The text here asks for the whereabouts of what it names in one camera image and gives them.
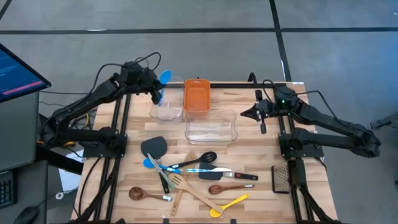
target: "black ladle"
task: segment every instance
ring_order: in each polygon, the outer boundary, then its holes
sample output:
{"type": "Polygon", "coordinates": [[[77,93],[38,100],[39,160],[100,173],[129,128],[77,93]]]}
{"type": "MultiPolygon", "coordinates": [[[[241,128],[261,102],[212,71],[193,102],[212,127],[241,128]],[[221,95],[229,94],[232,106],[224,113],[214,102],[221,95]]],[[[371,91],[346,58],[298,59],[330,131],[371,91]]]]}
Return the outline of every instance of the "black ladle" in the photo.
{"type": "Polygon", "coordinates": [[[209,162],[213,162],[217,159],[217,154],[215,152],[205,152],[203,153],[203,155],[201,155],[198,159],[192,160],[192,161],[188,161],[188,162],[182,162],[179,164],[174,164],[169,166],[170,168],[176,169],[179,167],[183,167],[189,164],[193,164],[195,162],[205,162],[205,163],[209,163],[209,162]]]}

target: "concrete floor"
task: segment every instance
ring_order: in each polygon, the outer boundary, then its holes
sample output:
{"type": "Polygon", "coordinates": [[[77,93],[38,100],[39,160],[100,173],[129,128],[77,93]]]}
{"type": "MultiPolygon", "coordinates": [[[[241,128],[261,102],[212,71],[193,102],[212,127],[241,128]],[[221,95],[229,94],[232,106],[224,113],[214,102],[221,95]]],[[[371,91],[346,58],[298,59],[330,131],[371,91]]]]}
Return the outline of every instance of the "concrete floor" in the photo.
{"type": "MultiPolygon", "coordinates": [[[[282,28],[398,27],[398,1],[275,0],[282,28]]],[[[268,0],[12,0],[2,30],[164,29],[273,27],[268,0]]],[[[398,111],[398,32],[283,33],[292,81],[320,90],[335,113],[348,121],[370,121],[398,111]]],[[[284,80],[275,33],[0,35],[44,77],[53,91],[86,92],[104,63],[123,63],[153,51],[162,54],[157,72],[183,78],[284,80]]],[[[156,58],[150,60],[151,67],[156,58]]],[[[103,70],[100,81],[118,68],[103,70]]],[[[47,103],[67,104],[79,96],[40,94],[47,103]]],[[[317,95],[310,103],[327,113],[317,95]]],[[[40,105],[49,115],[55,106],[40,105]]],[[[398,220],[398,131],[376,131],[381,156],[365,159],[325,148],[328,178],[338,217],[346,223],[398,220]]],[[[60,190],[50,169],[49,194],[60,190]]],[[[49,203],[48,223],[65,222],[74,194],[49,203]]]]}

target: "monitor screen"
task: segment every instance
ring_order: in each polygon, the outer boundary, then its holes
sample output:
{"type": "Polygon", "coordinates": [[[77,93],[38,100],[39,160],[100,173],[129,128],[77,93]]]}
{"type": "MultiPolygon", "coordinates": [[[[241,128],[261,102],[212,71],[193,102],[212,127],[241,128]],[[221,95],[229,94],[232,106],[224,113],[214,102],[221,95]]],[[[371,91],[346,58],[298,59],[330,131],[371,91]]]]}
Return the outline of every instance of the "monitor screen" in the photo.
{"type": "Polygon", "coordinates": [[[0,102],[50,86],[49,81],[0,44],[0,102]]]}

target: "yellow spoon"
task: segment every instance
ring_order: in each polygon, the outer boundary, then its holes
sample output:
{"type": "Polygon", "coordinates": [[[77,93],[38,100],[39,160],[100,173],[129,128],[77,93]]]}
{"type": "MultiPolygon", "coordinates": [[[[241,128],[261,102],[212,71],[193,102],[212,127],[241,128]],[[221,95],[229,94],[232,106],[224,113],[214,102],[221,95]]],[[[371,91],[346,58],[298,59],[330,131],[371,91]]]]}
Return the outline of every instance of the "yellow spoon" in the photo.
{"type": "MultiPolygon", "coordinates": [[[[231,203],[229,203],[227,205],[220,206],[220,208],[222,208],[223,210],[226,210],[226,208],[228,208],[229,206],[232,206],[232,205],[234,205],[234,204],[236,204],[238,202],[241,202],[241,201],[243,201],[244,199],[246,199],[248,197],[249,197],[248,194],[244,194],[244,195],[238,197],[237,199],[235,199],[233,202],[231,202],[231,203]]],[[[213,217],[213,218],[217,218],[217,217],[221,216],[221,213],[217,212],[216,210],[214,210],[214,208],[212,208],[210,210],[210,216],[213,217]]]]}

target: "orange container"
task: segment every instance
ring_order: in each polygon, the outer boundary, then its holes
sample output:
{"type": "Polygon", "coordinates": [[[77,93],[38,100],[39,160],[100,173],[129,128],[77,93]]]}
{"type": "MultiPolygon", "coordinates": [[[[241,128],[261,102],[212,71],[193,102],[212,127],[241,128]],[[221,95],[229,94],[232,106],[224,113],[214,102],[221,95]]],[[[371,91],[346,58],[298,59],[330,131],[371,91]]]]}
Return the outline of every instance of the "orange container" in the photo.
{"type": "Polygon", "coordinates": [[[184,108],[187,111],[206,111],[210,109],[210,82],[207,79],[185,80],[184,108]]]}

